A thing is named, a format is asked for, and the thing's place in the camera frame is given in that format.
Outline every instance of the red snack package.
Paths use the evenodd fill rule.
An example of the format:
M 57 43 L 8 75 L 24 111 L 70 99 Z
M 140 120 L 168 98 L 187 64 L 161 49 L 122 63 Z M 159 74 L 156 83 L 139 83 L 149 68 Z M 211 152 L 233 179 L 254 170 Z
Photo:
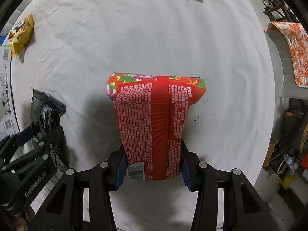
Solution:
M 113 74 L 107 94 L 127 156 L 127 175 L 166 180 L 180 175 L 181 136 L 190 105 L 205 93 L 201 78 Z

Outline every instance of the wrinkled white fabric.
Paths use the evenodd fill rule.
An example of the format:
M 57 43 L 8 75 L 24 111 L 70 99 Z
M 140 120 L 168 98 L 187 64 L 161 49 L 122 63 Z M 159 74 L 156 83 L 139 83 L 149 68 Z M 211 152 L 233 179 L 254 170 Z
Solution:
M 90 169 L 120 147 L 106 95 L 113 72 L 201 76 L 207 92 L 189 109 L 183 139 L 201 160 L 237 167 L 254 184 L 270 140 L 275 86 L 249 0 L 34 0 L 20 18 L 27 13 L 34 34 L 12 60 L 17 120 L 21 128 L 30 123 L 30 87 L 65 103 L 71 167 Z M 181 178 L 125 178 L 110 197 L 122 230 L 189 230 L 197 193 Z

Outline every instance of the qr code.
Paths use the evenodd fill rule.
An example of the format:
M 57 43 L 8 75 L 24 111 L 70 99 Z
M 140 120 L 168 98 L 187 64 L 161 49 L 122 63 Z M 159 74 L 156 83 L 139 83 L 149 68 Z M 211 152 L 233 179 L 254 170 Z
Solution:
M 4 124 L 5 124 L 5 127 L 6 127 L 7 129 L 9 129 L 9 128 L 12 127 L 11 120 L 5 121 Z
M 3 52 L 3 60 L 7 61 L 9 59 L 9 50 L 5 49 Z
M 132 179 L 144 180 L 144 163 L 137 162 L 132 165 L 128 165 L 127 176 Z

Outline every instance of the silver screw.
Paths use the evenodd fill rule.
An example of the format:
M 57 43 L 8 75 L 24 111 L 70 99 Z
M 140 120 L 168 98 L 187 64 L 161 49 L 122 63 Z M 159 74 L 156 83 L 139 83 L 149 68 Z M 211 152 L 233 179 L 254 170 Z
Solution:
M 235 175 L 239 176 L 242 172 L 238 168 L 235 168 L 235 169 L 233 169 L 233 173 Z
M 44 161 L 46 161 L 48 159 L 48 154 L 43 154 L 42 158 Z
M 104 168 L 104 167 L 108 167 L 108 162 L 107 161 L 103 161 L 100 163 L 100 167 Z
M 74 174 L 75 173 L 75 170 L 73 170 L 72 168 L 70 168 L 70 169 L 68 169 L 67 171 L 66 171 L 66 174 L 68 175 L 68 176 L 71 176 L 72 174 Z
M 208 166 L 208 164 L 206 162 L 201 161 L 199 163 L 199 167 L 201 167 L 201 168 L 206 168 L 207 166 Z

